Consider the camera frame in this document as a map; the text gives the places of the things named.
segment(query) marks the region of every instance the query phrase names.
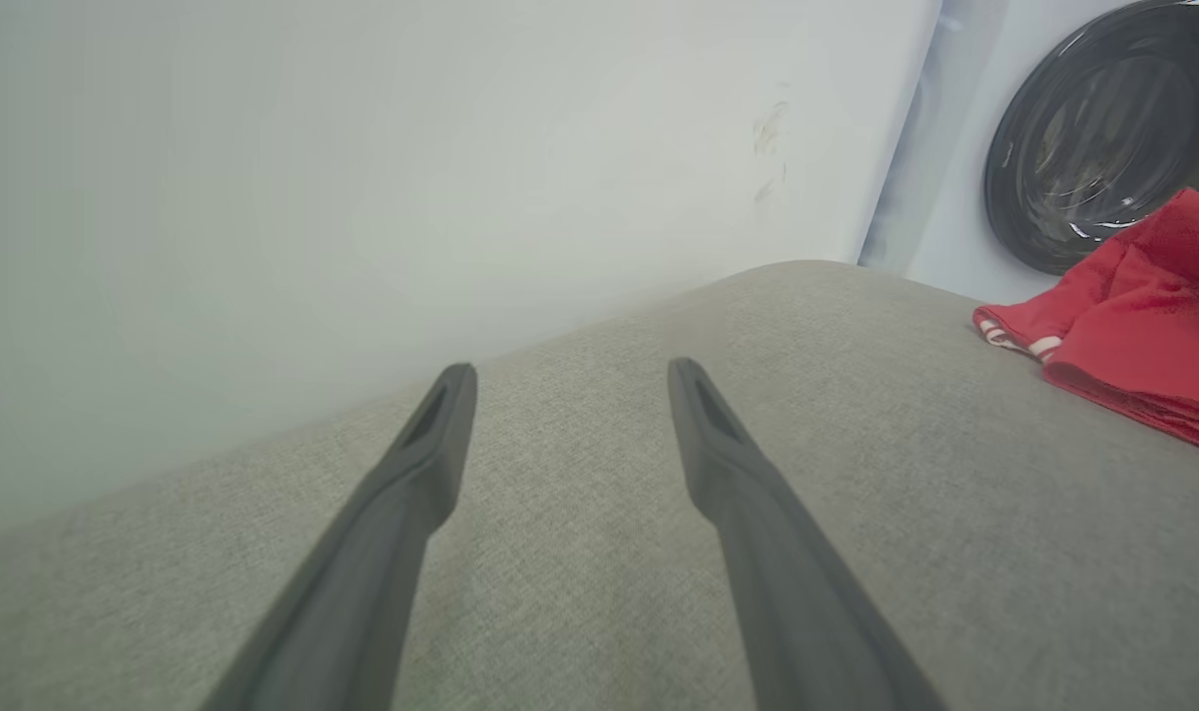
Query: fabric upholstery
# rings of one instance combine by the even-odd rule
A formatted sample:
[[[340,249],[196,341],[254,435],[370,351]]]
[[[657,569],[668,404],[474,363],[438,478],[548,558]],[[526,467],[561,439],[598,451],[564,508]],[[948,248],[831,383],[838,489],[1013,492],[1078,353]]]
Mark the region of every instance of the fabric upholstery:
[[[1199,450],[1042,382],[974,306],[794,261],[478,363],[394,707],[753,706],[673,440],[686,355],[948,706],[1199,709]],[[0,709],[198,707],[424,387],[0,536]]]

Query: gray couch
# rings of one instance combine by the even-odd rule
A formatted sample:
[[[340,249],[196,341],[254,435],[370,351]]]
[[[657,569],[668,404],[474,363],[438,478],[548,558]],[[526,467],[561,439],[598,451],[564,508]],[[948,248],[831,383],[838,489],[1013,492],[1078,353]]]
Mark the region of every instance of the gray couch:
[[[394,706],[753,706],[670,424],[689,355],[948,706],[1199,709],[1199,450],[972,307],[794,261],[478,363]],[[0,709],[199,706],[424,387],[0,536]]]

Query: black plastic attachment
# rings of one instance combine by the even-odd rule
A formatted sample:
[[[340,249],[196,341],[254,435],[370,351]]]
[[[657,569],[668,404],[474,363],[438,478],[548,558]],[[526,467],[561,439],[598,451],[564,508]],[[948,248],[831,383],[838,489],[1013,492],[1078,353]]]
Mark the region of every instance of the black plastic attachment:
[[[477,370],[446,368],[205,703],[375,710],[393,697],[423,547],[459,496]]]
[[[1056,44],[990,144],[999,242],[1064,275],[1180,189],[1199,189],[1199,0],[1125,4]]]
[[[695,361],[669,366],[686,487],[718,530],[763,711],[942,703]]]

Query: white wall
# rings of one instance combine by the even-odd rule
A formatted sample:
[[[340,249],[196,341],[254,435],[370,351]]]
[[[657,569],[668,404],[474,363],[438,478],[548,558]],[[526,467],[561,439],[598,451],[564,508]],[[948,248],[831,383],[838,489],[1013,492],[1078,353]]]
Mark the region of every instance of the white wall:
[[[934,5],[0,0],[0,528],[854,260]]]
[[[984,150],[994,138],[994,131],[978,132],[977,126],[966,127],[965,121],[974,98],[982,91],[983,70],[999,46],[1008,7],[1010,0],[944,0],[902,140],[858,258],[861,265],[905,275],[946,188],[947,171],[971,174],[969,180],[982,181],[982,165],[952,165],[951,158],[962,144],[982,144]],[[1024,76],[1010,76],[1007,80],[1011,85],[1023,82]],[[971,224],[978,215],[984,219],[980,204],[976,186],[966,191],[964,199],[957,199],[962,222]],[[965,237],[962,231],[952,235],[956,242]]]

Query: washing machine door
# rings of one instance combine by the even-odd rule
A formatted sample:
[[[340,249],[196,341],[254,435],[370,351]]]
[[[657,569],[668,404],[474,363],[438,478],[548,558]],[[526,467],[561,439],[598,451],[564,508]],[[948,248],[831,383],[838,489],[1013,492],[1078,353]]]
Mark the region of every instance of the washing machine door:
[[[1145,0],[1074,31],[1005,113],[987,162],[996,237],[1052,275],[1199,189],[1199,0]]]

